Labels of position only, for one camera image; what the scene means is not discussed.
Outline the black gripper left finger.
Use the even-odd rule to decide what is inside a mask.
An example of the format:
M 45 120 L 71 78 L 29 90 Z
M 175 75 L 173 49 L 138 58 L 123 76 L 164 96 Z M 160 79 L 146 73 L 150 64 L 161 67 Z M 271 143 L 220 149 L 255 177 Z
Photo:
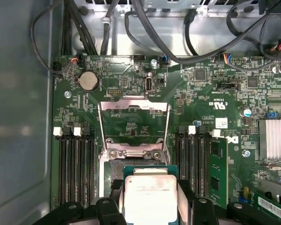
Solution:
M 79 202 L 67 202 L 36 221 L 35 225 L 126 225 L 119 209 L 123 180 L 115 180 L 109 197 L 99 198 L 84 208 Z

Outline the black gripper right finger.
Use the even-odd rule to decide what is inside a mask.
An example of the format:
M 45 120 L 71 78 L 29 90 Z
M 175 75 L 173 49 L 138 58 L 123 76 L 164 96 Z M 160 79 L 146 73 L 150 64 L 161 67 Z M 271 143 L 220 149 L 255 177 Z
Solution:
M 247 203 L 230 202 L 226 209 L 197 197 L 188 180 L 177 181 L 178 211 L 182 225 L 280 225 L 281 222 Z

